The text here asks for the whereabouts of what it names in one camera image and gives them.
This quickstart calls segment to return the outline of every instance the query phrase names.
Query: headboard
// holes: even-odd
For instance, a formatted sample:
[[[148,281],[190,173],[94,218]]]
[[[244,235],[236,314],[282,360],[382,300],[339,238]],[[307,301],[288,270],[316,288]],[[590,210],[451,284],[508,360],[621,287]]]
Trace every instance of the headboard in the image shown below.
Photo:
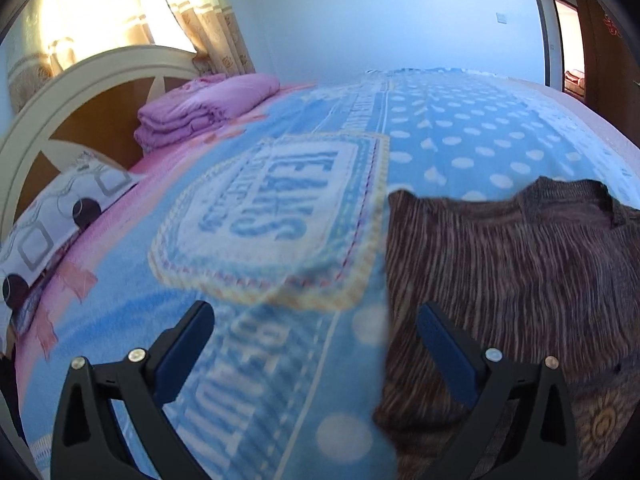
[[[142,158],[138,109],[198,76],[193,54],[128,46],[85,59],[47,82],[0,138],[0,240],[37,194],[82,152],[123,168]]]

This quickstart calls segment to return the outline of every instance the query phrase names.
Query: beige curtain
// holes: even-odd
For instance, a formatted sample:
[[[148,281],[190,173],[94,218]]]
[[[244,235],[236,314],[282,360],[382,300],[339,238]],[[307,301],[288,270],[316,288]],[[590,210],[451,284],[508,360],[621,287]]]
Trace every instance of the beige curtain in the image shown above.
[[[194,63],[202,73],[239,75],[255,72],[254,64],[227,0],[167,0],[196,49]]]
[[[152,43],[140,0],[30,0],[5,41],[18,112],[50,78],[100,52]]]

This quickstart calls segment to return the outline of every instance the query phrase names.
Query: blue bedspread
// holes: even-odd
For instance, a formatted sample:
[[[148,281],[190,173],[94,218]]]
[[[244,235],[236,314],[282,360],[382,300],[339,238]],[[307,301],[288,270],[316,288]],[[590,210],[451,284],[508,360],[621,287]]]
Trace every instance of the blue bedspread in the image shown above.
[[[640,207],[622,159],[516,82],[373,72],[276,102],[176,181],[55,324],[58,344],[34,366],[22,409],[39,468],[71,359],[148,347],[204,299],[214,334],[165,412],[213,479],[393,478],[393,447],[371,421],[388,336],[386,194],[501,200],[541,175],[602,180]]]

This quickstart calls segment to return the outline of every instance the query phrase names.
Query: pink blanket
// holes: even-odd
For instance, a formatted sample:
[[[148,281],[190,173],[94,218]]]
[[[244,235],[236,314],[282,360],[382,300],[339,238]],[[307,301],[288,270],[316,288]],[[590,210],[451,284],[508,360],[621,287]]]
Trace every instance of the pink blanket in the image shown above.
[[[148,153],[218,129],[279,89],[278,79],[268,74],[199,78],[140,108],[134,137]]]

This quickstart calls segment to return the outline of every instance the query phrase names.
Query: white pillow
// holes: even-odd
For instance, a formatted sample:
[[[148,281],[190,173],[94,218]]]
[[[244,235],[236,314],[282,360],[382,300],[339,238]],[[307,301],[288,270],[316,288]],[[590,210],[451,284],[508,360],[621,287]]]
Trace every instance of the white pillow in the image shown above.
[[[80,160],[52,180],[20,215],[0,248],[0,352],[6,352],[12,313],[22,307],[56,251],[142,177],[96,158]]]

